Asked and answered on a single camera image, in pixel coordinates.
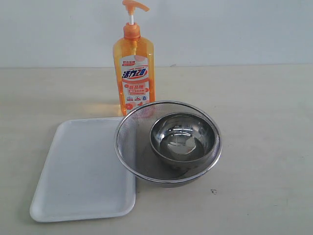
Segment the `small stainless steel bowl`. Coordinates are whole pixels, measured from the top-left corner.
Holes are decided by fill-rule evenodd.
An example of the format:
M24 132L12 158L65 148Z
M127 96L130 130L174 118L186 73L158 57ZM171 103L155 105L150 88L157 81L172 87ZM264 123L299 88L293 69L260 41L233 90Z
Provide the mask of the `small stainless steel bowl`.
M151 127L150 145L168 165L194 168L204 163L212 152L217 131L205 118L188 112L160 117Z

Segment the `white rectangular plastic tray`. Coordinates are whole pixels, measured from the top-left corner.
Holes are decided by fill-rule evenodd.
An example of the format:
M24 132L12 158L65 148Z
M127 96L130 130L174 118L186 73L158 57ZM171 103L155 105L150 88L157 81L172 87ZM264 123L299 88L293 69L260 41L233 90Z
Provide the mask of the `white rectangular plastic tray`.
M37 222L120 217L135 205L135 176L119 161L114 133L120 117L61 123L29 209Z

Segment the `orange dish soap pump bottle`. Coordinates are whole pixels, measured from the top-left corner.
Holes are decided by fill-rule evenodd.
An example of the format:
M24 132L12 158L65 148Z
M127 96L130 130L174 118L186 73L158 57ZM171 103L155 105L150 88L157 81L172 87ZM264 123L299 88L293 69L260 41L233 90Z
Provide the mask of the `orange dish soap pump bottle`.
M142 37L134 22L136 8L149 8L135 0L124 0L129 21L123 27L124 36L113 46L113 59L122 114L156 100L154 45Z

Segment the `steel mesh strainer basket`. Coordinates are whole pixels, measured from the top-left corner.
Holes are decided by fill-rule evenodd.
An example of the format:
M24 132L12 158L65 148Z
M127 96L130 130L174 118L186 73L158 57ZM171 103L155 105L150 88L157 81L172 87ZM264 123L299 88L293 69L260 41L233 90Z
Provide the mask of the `steel mesh strainer basket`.
M180 168L161 160L150 145L152 125L162 116L175 112L199 115L217 131L217 143L208 159L194 168ZM206 174L219 160L223 142L215 121L201 109L178 101L157 101L140 106L127 114L115 132L114 148L120 162L137 178L163 188L189 184Z

